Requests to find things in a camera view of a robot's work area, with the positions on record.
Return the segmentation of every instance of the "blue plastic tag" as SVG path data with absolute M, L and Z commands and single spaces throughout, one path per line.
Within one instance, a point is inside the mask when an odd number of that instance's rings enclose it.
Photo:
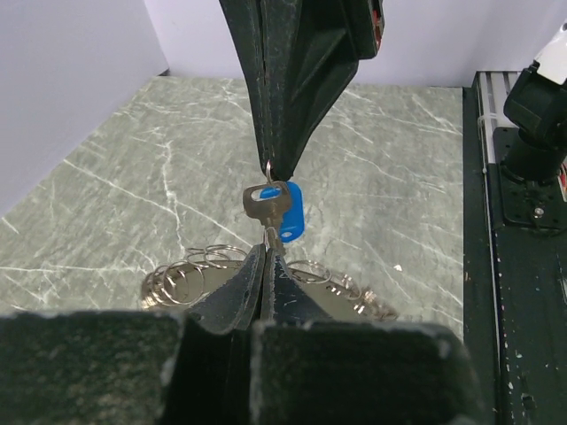
M 294 182 L 287 182 L 291 194 L 291 209 L 283 215 L 280 227 L 280 239 L 284 243 L 295 241 L 305 231 L 305 215 L 303 214 L 303 195 L 301 189 Z M 260 192 L 261 199 L 276 197 L 279 189 L 266 188 Z

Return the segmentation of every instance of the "key head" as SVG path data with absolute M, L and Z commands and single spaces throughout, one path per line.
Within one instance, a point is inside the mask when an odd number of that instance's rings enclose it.
M 276 197 L 269 199 L 252 197 L 255 192 L 260 192 L 266 188 L 279 189 L 279 193 Z M 291 209 L 291 193 L 285 182 L 251 186 L 245 189 L 242 194 L 242 203 L 248 217 L 259 220 L 265 228 L 274 227 L 279 231 L 279 225 L 282 223 L 284 214 Z

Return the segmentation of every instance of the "marble tabletop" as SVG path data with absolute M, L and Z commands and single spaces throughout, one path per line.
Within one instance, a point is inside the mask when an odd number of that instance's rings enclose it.
M 459 89 L 349 86 L 293 180 L 307 230 L 287 259 L 462 336 Z M 1 219 L 0 313 L 139 308 L 185 247 L 260 241 L 241 197 L 263 181 L 242 81 L 152 79 Z

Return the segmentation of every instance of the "blue key tag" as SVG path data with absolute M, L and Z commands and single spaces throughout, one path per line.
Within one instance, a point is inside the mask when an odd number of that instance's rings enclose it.
M 301 189 L 294 182 L 287 182 L 287 187 L 291 194 L 291 209 L 283 215 L 282 226 L 280 227 L 280 239 L 284 243 L 295 241 L 305 231 Z M 260 199 L 276 197 L 279 191 L 277 188 L 265 188 L 260 192 Z

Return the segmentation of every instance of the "metal key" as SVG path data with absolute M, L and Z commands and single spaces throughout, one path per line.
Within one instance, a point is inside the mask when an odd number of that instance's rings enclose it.
M 254 199 L 252 194 L 267 188 L 277 188 L 279 193 L 270 199 Z M 264 227 L 264 238 L 268 246 L 285 254 L 284 244 L 279 234 L 284 214 L 291 209 L 291 193 L 285 182 L 271 182 L 245 189 L 242 194 L 242 203 L 246 215 L 251 219 L 259 220 Z

